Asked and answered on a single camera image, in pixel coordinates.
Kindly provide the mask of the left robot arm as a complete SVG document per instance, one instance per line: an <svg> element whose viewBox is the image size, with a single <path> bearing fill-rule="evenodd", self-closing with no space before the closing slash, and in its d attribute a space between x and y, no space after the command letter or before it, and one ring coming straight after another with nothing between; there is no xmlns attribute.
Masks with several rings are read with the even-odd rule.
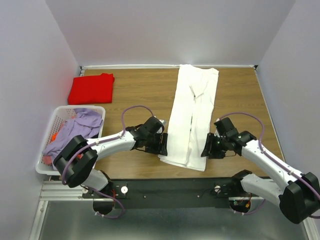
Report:
<svg viewBox="0 0 320 240"><path fill-rule="evenodd" d="M167 153L166 122L151 116L145 123L100 138L73 137L52 164L69 188L83 186L104 198L112 193L113 184L104 171L95 170L97 161L116 153L138 150L148 154Z"/></svg>

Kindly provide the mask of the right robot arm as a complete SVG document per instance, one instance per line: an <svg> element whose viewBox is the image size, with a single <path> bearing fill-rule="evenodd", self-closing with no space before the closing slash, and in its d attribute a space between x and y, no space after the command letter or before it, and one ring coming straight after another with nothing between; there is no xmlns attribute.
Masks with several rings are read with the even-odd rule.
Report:
<svg viewBox="0 0 320 240"><path fill-rule="evenodd" d="M280 160L262 145L261 139L248 131L238 132L229 117L214 123L216 131L208 133L202 156L223 159L228 151L246 158L268 176L261 178L249 170L232 176L225 186L214 187L217 196L236 197L246 193L263 198L279 207L292 223L317 219L320 209L320 183L311 172L303 173Z"/></svg>

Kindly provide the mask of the white t-shirt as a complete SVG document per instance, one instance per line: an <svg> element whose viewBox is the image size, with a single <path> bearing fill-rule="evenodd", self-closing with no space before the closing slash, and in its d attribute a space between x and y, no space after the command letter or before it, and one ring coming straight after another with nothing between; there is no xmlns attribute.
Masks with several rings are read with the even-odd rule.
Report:
<svg viewBox="0 0 320 240"><path fill-rule="evenodd" d="M167 126L167 155L163 163L204 172L207 159L201 154L210 131L219 71L182 64Z"/></svg>

